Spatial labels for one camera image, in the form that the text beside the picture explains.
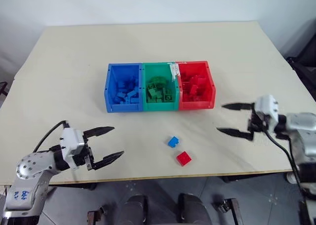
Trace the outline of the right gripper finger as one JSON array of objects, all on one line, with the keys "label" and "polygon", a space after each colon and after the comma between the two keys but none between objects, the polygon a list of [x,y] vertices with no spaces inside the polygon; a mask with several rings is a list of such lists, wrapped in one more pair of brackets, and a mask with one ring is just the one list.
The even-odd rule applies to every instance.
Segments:
[{"label": "right gripper finger", "polygon": [[242,132],[237,129],[221,128],[221,127],[217,128],[217,130],[229,136],[236,137],[236,138],[243,138],[249,141],[253,141],[253,138],[254,138],[253,132]]},{"label": "right gripper finger", "polygon": [[228,103],[221,106],[222,108],[233,110],[233,111],[241,111],[241,110],[252,110],[254,107],[254,103]]}]

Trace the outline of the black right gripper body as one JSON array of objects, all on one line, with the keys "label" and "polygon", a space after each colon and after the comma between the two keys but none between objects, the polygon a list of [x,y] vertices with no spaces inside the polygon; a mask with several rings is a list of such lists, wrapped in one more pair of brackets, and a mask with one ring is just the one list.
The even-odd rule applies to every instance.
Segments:
[{"label": "black right gripper body", "polygon": [[251,104],[251,118],[248,120],[248,128],[250,136],[249,141],[253,141],[255,132],[266,132],[269,128],[269,116],[259,114],[255,111],[255,103]]}]

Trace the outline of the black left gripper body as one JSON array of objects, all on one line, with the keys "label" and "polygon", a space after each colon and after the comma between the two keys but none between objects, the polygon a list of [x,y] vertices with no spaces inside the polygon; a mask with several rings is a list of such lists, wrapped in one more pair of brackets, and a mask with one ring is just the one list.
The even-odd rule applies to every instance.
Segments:
[{"label": "black left gripper body", "polygon": [[83,145],[72,156],[76,166],[86,165],[88,171],[95,170],[94,156],[91,147],[88,146],[88,139],[83,135]]}]

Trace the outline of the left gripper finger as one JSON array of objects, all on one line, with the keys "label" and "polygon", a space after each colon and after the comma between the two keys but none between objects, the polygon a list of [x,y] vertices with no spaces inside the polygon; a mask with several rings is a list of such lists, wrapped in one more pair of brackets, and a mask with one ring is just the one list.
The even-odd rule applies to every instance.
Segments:
[{"label": "left gripper finger", "polygon": [[103,167],[106,167],[110,164],[112,164],[114,161],[116,161],[119,157],[121,157],[124,154],[124,151],[119,151],[116,153],[112,153],[110,155],[105,156],[101,161],[93,162],[91,164],[93,170],[98,170]]},{"label": "left gripper finger", "polygon": [[98,137],[104,134],[107,134],[108,132],[114,130],[115,128],[112,126],[104,126],[104,127],[96,127],[93,129],[89,129],[83,132],[83,138],[86,140],[90,137]]}]

